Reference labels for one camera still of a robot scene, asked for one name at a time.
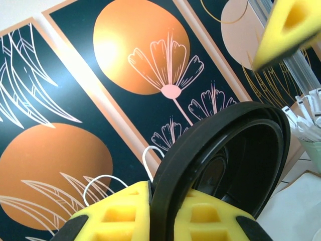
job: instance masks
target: pink flower stem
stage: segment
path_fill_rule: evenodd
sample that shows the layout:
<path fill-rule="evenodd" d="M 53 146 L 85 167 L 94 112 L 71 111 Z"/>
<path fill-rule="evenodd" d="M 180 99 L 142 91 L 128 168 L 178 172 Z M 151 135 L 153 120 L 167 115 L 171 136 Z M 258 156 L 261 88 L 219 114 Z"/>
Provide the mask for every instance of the pink flower stem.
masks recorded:
<path fill-rule="evenodd" d="M 185 119 L 187 120 L 187 122 L 192 126 L 193 123 L 191 122 L 191 120 L 189 119 L 189 117 L 187 116 L 187 114 L 183 111 L 182 107 L 180 106 L 180 104 L 177 102 L 176 99 L 173 99 L 175 105 L 177 106 L 177 108 L 180 110 L 180 112 L 182 113 L 182 115 L 185 117 Z"/>

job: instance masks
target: white wire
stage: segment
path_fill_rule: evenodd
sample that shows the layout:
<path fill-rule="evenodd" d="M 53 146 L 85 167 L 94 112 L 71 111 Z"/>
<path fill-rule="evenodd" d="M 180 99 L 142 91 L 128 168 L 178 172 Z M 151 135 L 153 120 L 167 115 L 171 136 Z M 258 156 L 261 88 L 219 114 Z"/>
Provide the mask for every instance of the white wire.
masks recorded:
<path fill-rule="evenodd" d="M 153 182 L 154 178 L 153 178 L 153 176 L 151 175 L 151 172 L 150 172 L 150 170 L 149 170 L 149 168 L 148 168 L 147 161 L 146 161 L 146 154 L 147 154 L 147 152 L 148 152 L 150 149 L 158 150 L 159 153 L 161 154 L 161 156 L 162 156 L 163 158 L 164 158 L 165 155 L 164 155 L 164 153 L 161 151 L 161 149 L 158 148 L 158 147 L 156 147 L 156 146 L 148 146 L 148 147 L 146 147 L 146 149 L 145 149 L 144 152 L 142 153 L 142 163 L 143 163 L 143 165 L 144 165 L 144 167 L 145 167 L 145 170 L 146 170 L 146 172 L 147 172 L 147 175 L 148 175 L 150 181 Z"/>
<path fill-rule="evenodd" d="M 84 193 L 82 194 L 82 198 L 84 199 L 84 202 L 86 204 L 86 206 L 88 207 L 89 206 L 89 203 L 87 202 L 86 200 L 86 193 L 89 189 L 89 187 L 91 186 L 91 184 L 93 184 L 95 181 L 97 181 L 99 178 L 102 178 L 102 177 L 110 177 L 110 178 L 113 178 L 115 180 L 117 180 L 118 182 L 120 182 L 122 185 L 124 185 L 125 187 L 128 187 L 128 185 L 126 183 L 124 183 L 121 179 L 119 179 L 118 177 L 114 177 L 112 175 L 100 175 L 98 177 L 95 177 L 94 179 L 92 179 L 88 185 L 85 187 L 85 190 L 84 190 Z"/>

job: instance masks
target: yellow sponge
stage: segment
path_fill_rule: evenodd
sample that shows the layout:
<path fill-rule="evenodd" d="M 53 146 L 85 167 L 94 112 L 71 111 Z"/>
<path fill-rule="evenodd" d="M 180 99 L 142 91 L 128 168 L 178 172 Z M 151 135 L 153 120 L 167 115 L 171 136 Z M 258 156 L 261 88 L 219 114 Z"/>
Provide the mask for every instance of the yellow sponge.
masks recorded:
<path fill-rule="evenodd" d="M 278 0 L 270 14 L 253 70 L 268 67 L 321 39 L 320 0 Z"/>
<path fill-rule="evenodd" d="M 70 221 L 82 215 L 88 216 L 88 220 L 74 241 L 148 241 L 148 182 L 137 182 L 90 205 L 75 213 Z"/>
<path fill-rule="evenodd" d="M 239 216 L 255 221 L 247 212 L 191 189 L 175 219 L 174 241 L 249 241 Z"/>

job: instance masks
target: line art flower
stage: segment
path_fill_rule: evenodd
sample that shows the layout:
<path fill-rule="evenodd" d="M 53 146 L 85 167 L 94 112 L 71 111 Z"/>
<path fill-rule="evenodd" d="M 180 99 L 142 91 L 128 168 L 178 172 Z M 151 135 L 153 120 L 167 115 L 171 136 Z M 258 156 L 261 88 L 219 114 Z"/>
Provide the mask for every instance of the line art flower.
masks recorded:
<path fill-rule="evenodd" d="M 170 123 L 167 123 L 162 127 L 161 134 L 154 132 L 151 141 L 156 146 L 167 152 L 187 129 L 188 128 L 185 128 L 183 130 L 182 125 L 174 122 L 173 117 L 171 117 Z"/>
<path fill-rule="evenodd" d="M 192 99 L 188 109 L 198 120 L 202 120 L 235 103 L 232 97 L 226 101 L 225 93 L 216 89 L 212 84 L 211 89 L 201 94 L 200 102 Z"/>
<path fill-rule="evenodd" d="M 151 42 L 150 53 L 152 59 L 148 60 L 139 48 L 135 48 L 128 56 L 128 62 L 148 83 L 166 98 L 172 99 L 192 126 L 193 123 L 176 99 L 202 73 L 204 63 L 197 55 L 188 62 L 186 46 L 173 40 L 170 33 L 166 40 Z"/>

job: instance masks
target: poster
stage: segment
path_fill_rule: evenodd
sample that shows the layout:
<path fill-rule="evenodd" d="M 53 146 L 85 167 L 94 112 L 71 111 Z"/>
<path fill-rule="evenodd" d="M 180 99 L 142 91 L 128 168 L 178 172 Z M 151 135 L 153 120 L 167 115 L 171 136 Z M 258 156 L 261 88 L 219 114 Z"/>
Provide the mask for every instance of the poster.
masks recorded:
<path fill-rule="evenodd" d="M 171 1 L 66 1 L 44 13 L 150 145 L 164 153 L 239 101 Z"/>
<path fill-rule="evenodd" d="M 277 107 L 293 105 L 295 96 L 301 93 L 283 62 L 265 71 L 252 71 L 252 60 L 264 28 L 247 0 L 175 2 L 192 9 L 191 18 L 204 26 L 208 36 L 254 101 Z M 303 51 L 303 54 L 320 79 L 320 61 L 313 49 Z"/>
<path fill-rule="evenodd" d="M 0 39 L 0 240 L 48 241 L 93 178 L 147 180 L 141 162 L 31 22 Z M 102 178 L 94 203 L 124 186 Z"/>

